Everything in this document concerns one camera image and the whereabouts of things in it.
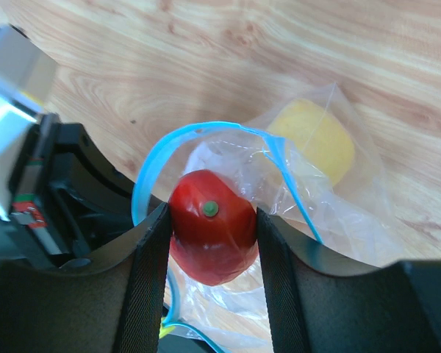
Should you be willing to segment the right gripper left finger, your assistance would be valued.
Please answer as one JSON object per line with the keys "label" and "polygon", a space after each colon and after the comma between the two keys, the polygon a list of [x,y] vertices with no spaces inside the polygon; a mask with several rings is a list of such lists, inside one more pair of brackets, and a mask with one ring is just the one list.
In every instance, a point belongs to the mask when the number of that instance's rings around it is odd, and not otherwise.
{"label": "right gripper left finger", "polygon": [[155,352],[168,247],[167,204],[55,270],[0,262],[0,352]]}

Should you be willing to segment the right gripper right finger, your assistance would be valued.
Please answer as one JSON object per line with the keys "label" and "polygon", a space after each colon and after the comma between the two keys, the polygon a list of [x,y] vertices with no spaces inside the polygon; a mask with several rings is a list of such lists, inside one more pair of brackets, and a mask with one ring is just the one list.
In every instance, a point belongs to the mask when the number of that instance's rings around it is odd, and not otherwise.
{"label": "right gripper right finger", "polygon": [[257,210],[275,352],[441,352],[441,260],[377,268]]}

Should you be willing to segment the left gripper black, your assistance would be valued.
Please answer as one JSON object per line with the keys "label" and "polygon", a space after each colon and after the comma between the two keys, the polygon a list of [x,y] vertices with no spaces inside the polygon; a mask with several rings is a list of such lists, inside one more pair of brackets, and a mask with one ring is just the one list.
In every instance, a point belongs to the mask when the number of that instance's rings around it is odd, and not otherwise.
{"label": "left gripper black", "polygon": [[64,124],[55,113],[27,132],[8,187],[8,235],[34,268],[59,268],[133,227],[133,181],[82,124]]}

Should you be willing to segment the fake red mango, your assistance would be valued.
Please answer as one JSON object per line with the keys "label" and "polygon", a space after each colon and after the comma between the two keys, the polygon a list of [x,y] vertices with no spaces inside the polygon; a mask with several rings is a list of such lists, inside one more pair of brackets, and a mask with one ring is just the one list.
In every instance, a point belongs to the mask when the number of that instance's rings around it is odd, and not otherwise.
{"label": "fake red mango", "polygon": [[190,172],[178,181],[168,205],[170,253],[190,278],[222,285],[256,260],[257,214],[231,182],[209,170]]}

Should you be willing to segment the blue zip top bag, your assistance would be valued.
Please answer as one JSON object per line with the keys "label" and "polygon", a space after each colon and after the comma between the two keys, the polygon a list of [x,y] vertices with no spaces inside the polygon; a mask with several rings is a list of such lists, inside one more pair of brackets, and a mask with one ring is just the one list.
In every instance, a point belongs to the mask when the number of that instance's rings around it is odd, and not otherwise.
{"label": "blue zip top bag", "polygon": [[[331,113],[355,146],[354,164],[332,186],[287,138],[267,131],[290,102],[306,99]],[[244,124],[214,121],[183,126],[149,152],[132,192],[132,220],[149,214],[154,188],[172,191],[179,178],[207,169],[226,177],[254,206],[263,206],[346,257],[383,265],[401,255],[385,170],[362,119],[336,84],[297,93]],[[203,285],[168,264],[162,322],[177,335],[216,352],[268,352],[267,307],[259,261],[223,285]]]}

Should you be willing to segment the fake yellow pear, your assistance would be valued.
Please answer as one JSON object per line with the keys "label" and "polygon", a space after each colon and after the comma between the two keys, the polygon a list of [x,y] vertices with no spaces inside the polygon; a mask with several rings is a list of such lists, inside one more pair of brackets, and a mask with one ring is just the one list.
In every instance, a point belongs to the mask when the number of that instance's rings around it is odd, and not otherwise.
{"label": "fake yellow pear", "polygon": [[355,146],[342,124],[306,99],[290,102],[267,131],[289,139],[308,161],[336,186],[354,164]]}

